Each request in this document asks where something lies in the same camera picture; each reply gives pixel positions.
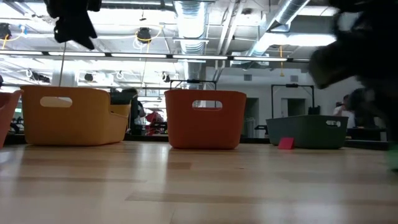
light fixture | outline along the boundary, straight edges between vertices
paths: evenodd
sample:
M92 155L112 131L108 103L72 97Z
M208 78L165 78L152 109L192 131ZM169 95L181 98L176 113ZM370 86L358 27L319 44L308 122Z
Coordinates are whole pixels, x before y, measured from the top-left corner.
M62 56L63 52L49 52L49 55ZM65 56L105 57L105 53L100 53L100 52L65 52Z
M234 60L254 61L254 62L286 62L287 58L277 57L234 57Z
M112 57L132 57L132 58L166 58L162 54L112 54Z
M173 37L173 41L174 41L174 42L176 42L176 41L180 41L180 42L185 42L185 41L187 41L187 42L191 42L191 43L195 43L195 42L198 42L198 43L202 43L202 42L208 43L208 42L210 41L210 39Z
M30 50L0 50L3 55L43 55L42 52L35 52Z
M202 60L226 60L227 56L217 55L173 55L176 59L202 59Z
M293 62L309 62L310 59L306 59L306 58L294 58Z

plastic bin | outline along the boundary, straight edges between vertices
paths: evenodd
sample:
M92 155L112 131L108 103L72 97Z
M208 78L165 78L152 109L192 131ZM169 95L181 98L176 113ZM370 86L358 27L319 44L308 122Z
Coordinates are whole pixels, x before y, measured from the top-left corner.
M98 146L124 139L127 114L111 113L109 93L91 88L22 86L29 144Z
M236 91L165 92L169 142L181 149L234 149L243 128L246 95ZM196 100L219 101L222 108L194 108Z
M0 93L0 149L10 130L10 123L21 94L21 90L17 90L14 93Z
M269 140L294 138L294 146L306 149L339 149L346 138L347 117L304 115L267 119Z

yellow cable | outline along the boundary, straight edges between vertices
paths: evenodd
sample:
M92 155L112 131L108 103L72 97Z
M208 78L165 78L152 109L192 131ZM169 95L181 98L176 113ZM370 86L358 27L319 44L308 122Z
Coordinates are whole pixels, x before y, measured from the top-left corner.
M282 46L279 47L279 51L280 51L280 57L283 57L282 55ZM280 76L284 77L284 63L280 62Z
M22 29L22 32L21 32L21 34L19 34L19 36L17 36L16 38L14 38L14 39L11 39L11 40L6 40L7 42L10 42L10 41L14 41L14 40L17 40L17 39L19 39L20 37L22 37L22 35L24 35L24 30Z
M162 30L163 30L163 27L162 27L162 26L158 26L158 28L159 28L159 31L158 31L158 33L156 34L156 36L151 37L150 39L142 39L142 38L139 38L139 37L138 37L138 32L139 32L139 31L137 31L136 34L135 34L137 40L148 41L148 42L149 42L149 41L151 41L151 40L157 38L157 37L160 35L160 33L162 32Z
M8 34L6 35L6 39L3 40L1 50L4 50L4 47L6 46L6 43L7 43L7 38L8 38Z
M21 34L19 34L19 36L17 36L17 37L14 38L14 39L7 40L7 38L9 37L8 34L6 35L6 38L5 38L5 39L0 39L0 40L3 41L1 50L4 50L4 48L5 48L7 42L15 41L15 40L19 39L20 37L22 37L23 34L24 34L24 29L21 29Z

basket handle hole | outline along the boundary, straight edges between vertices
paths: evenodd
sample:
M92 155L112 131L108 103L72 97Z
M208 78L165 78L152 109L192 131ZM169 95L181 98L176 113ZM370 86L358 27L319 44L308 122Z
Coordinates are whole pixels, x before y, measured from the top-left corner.
M326 121L326 125L329 127L340 127L341 122L340 121Z
M195 110L219 111L223 108L223 103L217 100L195 100L192 102Z
M40 99L40 105L49 108L69 108L72 106L72 99L69 97L44 96Z

pink object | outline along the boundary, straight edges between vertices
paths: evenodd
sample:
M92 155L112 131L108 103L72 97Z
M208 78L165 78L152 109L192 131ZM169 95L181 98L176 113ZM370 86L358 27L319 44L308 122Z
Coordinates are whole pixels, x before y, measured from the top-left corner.
M10 130L10 123L22 92L22 90L17 90L14 93L0 93L0 149Z
M294 149L294 138L281 138L278 149Z

